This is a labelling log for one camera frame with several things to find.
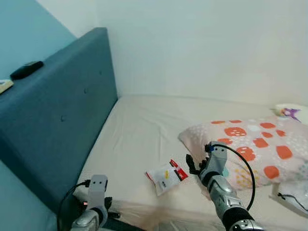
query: white bed sheet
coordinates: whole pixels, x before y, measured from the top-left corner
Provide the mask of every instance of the white bed sheet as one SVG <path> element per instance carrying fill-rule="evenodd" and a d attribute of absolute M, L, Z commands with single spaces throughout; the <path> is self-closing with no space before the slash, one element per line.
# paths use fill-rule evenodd
<path fill-rule="evenodd" d="M 93 174 L 108 176 L 106 196 L 121 220 L 146 230 L 169 220 L 206 224 L 206 230 L 223 230 L 213 203 L 201 194 L 202 185 L 190 175 L 180 185 L 157 197 L 145 171 L 174 159 L 187 173 L 188 153 L 178 134 L 189 126 L 211 120 L 270 116 L 269 107 L 179 97 L 126 96 L 110 113 L 83 167 L 78 182 Z M 257 188 L 250 210 L 269 230 L 307 230 L 308 220 L 269 198 L 271 186 Z M 87 200 L 87 189 L 75 196 Z M 248 204 L 251 191 L 238 192 Z"/>

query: black cable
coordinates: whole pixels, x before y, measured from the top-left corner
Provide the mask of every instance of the black cable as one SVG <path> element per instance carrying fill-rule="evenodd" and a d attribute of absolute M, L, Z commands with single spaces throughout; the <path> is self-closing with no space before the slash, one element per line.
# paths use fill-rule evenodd
<path fill-rule="evenodd" d="M 63 202 L 66 200 L 66 198 L 79 186 L 81 185 L 85 185 L 86 187 L 89 187 L 90 184 L 90 180 L 85 180 L 82 183 L 79 183 L 77 185 L 74 185 L 69 191 L 67 191 L 67 193 L 65 194 L 65 196 L 62 198 L 60 205 L 59 205 L 59 209 L 58 209 L 58 214 L 57 214 L 57 230 L 61 231 L 61 227 L 60 227 L 60 217 L 61 217 L 61 210 L 62 210 L 62 205 Z"/>
<path fill-rule="evenodd" d="M 245 158 L 239 154 L 236 150 L 226 146 L 226 145 L 223 145 L 223 144 L 213 144 L 212 147 L 222 147 L 222 148 L 226 148 L 226 149 L 229 149 L 230 151 L 234 152 L 235 154 L 237 154 L 239 156 L 239 158 L 241 158 L 241 160 L 244 161 L 244 163 L 246 164 L 249 172 L 250 172 L 250 175 L 251 175 L 251 180 L 252 180 L 252 194 L 251 194 L 251 198 L 250 198 L 250 202 L 249 202 L 249 205 L 247 206 L 247 211 L 250 210 L 253 202 L 254 202 L 254 199 L 255 199 L 255 194 L 256 194 L 256 182 L 255 182 L 255 176 L 254 176 L 254 173 L 252 172 L 252 169 L 250 167 L 250 165 L 248 164 L 248 162 L 245 160 Z"/>
<path fill-rule="evenodd" d="M 282 199 L 284 199 L 285 200 L 285 197 L 291 197 L 291 198 L 293 198 L 305 211 L 307 211 L 308 212 L 308 209 L 306 209 L 298 200 L 297 200 L 297 198 L 295 197 L 295 196 L 293 196 L 293 195 L 289 195 L 289 194 L 281 194 L 281 193 L 278 193 L 278 195 L 277 196 L 280 196 Z"/>

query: teal upholstered headboard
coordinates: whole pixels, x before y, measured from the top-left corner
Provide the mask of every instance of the teal upholstered headboard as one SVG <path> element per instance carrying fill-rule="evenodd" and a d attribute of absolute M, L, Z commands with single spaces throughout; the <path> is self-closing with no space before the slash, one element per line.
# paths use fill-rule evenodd
<path fill-rule="evenodd" d="M 107 30 L 44 63 L 0 95 L 0 156 L 56 212 L 117 101 Z"/>

